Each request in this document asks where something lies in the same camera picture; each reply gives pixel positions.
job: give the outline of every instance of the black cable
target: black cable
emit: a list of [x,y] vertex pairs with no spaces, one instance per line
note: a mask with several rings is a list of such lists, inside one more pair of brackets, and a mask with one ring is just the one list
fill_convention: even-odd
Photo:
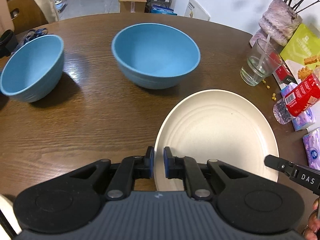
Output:
[[8,234],[11,239],[14,239],[17,236],[16,231],[12,228],[9,221],[6,219],[4,214],[0,209],[0,225],[3,227],[4,231]]

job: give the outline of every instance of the brown table top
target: brown table top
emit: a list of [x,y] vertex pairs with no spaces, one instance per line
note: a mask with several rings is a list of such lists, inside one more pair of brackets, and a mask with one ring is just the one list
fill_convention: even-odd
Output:
[[[132,24],[163,23],[188,34],[201,51],[199,66],[179,85],[166,90],[142,89],[127,80],[111,53],[115,34]],[[157,14],[101,14],[46,25],[65,42],[64,74],[45,98],[28,104],[0,96],[0,193],[9,197],[34,184],[99,159],[120,162],[143,155],[154,145],[170,110],[183,98],[205,89],[224,89],[251,101],[276,136],[279,155],[306,165],[302,136],[291,123],[280,125],[272,114],[273,76],[247,85],[239,71],[246,64],[251,35],[196,19]],[[3,67],[7,58],[0,60]],[[306,208],[306,223],[316,196],[284,176],[278,181],[297,190]],[[155,190],[152,180],[138,180],[137,189]]]

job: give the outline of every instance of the bowl rim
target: bowl rim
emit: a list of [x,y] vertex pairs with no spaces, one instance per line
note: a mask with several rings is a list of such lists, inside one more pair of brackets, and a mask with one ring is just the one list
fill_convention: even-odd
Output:
[[[120,59],[120,57],[118,56],[118,54],[116,53],[116,48],[115,48],[115,42],[116,42],[116,39],[118,38],[118,36],[126,31],[127,29],[129,28],[133,28],[135,26],[138,26],[138,25],[162,25],[162,26],[165,26],[165,27],[168,27],[168,28],[171,28],[171,29],[174,29],[174,30],[177,30],[178,32],[182,33],[183,35],[187,36],[192,42],[193,44],[196,46],[196,49],[198,51],[198,60],[196,62],[196,64],[191,68],[189,69],[188,71],[182,73],[182,74],[179,74],[179,75],[175,75],[175,76],[159,76],[159,75],[153,75],[153,74],[150,74],[150,73],[146,73],[146,72],[143,72],[143,71],[140,71],[140,70],[137,70],[133,67],[130,67],[127,63],[125,63],[122,59]],[[180,77],[180,76],[183,76],[185,74],[188,74],[190,73],[191,71],[193,71],[198,65],[199,65],[199,62],[200,62],[200,58],[201,58],[201,53],[200,53],[200,49],[198,47],[198,45],[196,44],[196,42],[187,34],[185,34],[183,31],[177,29],[177,28],[174,28],[172,26],[169,26],[169,25],[165,25],[165,24],[161,24],[161,23],[139,23],[139,24],[134,24],[134,25],[130,25],[124,29],[122,29],[121,31],[119,31],[116,36],[114,36],[113,40],[112,40],[112,43],[111,43],[111,51],[112,51],[112,54],[113,56],[116,58],[116,60],[118,62],[120,62],[123,66],[125,66],[126,68],[129,68],[130,70],[134,71],[134,72],[137,72],[139,74],[142,74],[142,75],[146,75],[146,76],[150,76],[150,77],[158,77],[158,78],[172,78],[172,77]]]
[[[38,39],[43,39],[43,38],[46,38],[46,37],[55,37],[55,38],[58,38],[58,40],[60,41],[61,43],[61,49],[60,49],[60,52],[59,52],[59,55],[57,57],[57,59],[55,60],[55,62],[52,64],[52,66],[43,74],[42,77],[40,77],[38,80],[36,80],[34,83],[32,83],[31,85],[29,85],[28,87],[20,90],[20,91],[17,91],[17,92],[8,92],[4,89],[4,87],[2,86],[2,78],[3,78],[3,74],[4,74],[4,71],[6,70],[8,64],[10,63],[10,61],[13,59],[13,57],[20,51],[22,50],[23,48],[25,48],[26,46],[29,46],[29,44],[31,44],[33,41],[35,40],[38,40]],[[58,60],[61,58],[61,55],[63,53],[63,49],[64,49],[64,42],[63,42],[63,39],[58,36],[58,35],[54,35],[54,34],[48,34],[48,35],[44,35],[44,36],[41,36],[41,37],[38,37],[38,38],[35,38],[34,40],[32,41],[29,41],[28,43],[26,43],[25,45],[23,45],[20,49],[18,49],[15,54],[12,55],[12,57],[8,60],[8,62],[5,64],[3,70],[2,70],[2,73],[1,73],[1,76],[0,76],[0,90],[1,92],[6,95],[6,96],[15,96],[15,95],[18,95],[26,90],[28,90],[29,88],[33,87],[36,83],[39,82],[40,79],[42,79],[51,69],[52,67],[58,62]]]

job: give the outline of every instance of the flower vase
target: flower vase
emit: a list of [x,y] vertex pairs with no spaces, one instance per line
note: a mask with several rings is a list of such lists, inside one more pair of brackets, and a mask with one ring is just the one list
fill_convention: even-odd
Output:
[[282,0],[273,0],[259,21],[260,30],[250,39],[253,46],[257,39],[267,40],[271,35],[271,44],[276,49],[285,46],[296,29],[302,23],[302,18]]

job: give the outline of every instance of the finger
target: finger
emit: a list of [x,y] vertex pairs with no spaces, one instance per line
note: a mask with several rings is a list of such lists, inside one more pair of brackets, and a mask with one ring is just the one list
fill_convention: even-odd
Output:
[[317,232],[320,228],[320,220],[317,219],[316,213],[312,214],[308,219],[308,227],[313,231]]
[[312,209],[316,210],[318,208],[318,204],[319,204],[319,199],[317,198],[312,205]]
[[310,228],[307,228],[306,231],[304,231],[303,236],[306,240],[317,240],[316,234]]

